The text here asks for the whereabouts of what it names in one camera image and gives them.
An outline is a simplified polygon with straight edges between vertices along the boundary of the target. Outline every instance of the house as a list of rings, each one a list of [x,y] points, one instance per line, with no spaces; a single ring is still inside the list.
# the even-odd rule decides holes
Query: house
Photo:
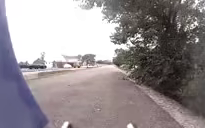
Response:
[[[53,61],[53,67],[54,68],[64,68],[65,64],[69,64],[72,67],[80,67],[81,59],[82,57],[80,55],[78,56],[62,55],[62,59]]]

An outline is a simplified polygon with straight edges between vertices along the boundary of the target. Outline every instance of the vegetation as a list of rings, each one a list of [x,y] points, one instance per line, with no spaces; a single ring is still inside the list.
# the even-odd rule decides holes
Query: vegetation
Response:
[[[96,55],[94,54],[85,54],[84,56],[82,56],[82,62],[86,62],[86,64],[95,64],[96,60],[95,60]]]
[[[205,0],[83,0],[118,27],[113,62],[131,76],[205,115]]]

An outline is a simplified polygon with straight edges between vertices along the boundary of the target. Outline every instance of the distant trees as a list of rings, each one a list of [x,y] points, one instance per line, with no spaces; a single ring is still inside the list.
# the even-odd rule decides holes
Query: distant trees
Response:
[[[112,64],[110,60],[98,60],[97,64]]]
[[[37,58],[33,64],[38,64],[38,65],[45,65],[46,61],[45,61],[45,52],[42,52],[40,55],[40,58]]]
[[[96,55],[95,54],[85,54],[84,56],[82,56],[82,62],[86,62],[86,64],[95,64],[96,60],[95,60]]]

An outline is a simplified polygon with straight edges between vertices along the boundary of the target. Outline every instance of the sky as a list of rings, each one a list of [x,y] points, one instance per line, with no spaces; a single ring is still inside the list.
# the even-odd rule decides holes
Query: sky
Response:
[[[87,53],[111,60],[117,48],[109,38],[115,25],[99,8],[82,10],[73,0],[7,0],[6,15],[18,62],[32,63],[41,52],[46,61]]]

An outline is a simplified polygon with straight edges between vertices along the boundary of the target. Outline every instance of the tree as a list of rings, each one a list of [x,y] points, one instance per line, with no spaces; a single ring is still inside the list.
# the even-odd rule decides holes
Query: tree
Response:
[[[191,80],[194,49],[205,40],[205,0],[84,0],[118,24],[114,44],[130,44],[133,76],[177,100]]]
[[[45,52],[42,52],[40,58],[37,58],[37,59],[33,62],[33,64],[45,65],[45,64],[46,64],[46,61],[45,61]]]
[[[95,57],[94,54],[85,54],[82,56],[82,62],[86,62],[86,64],[94,64],[95,63]]]

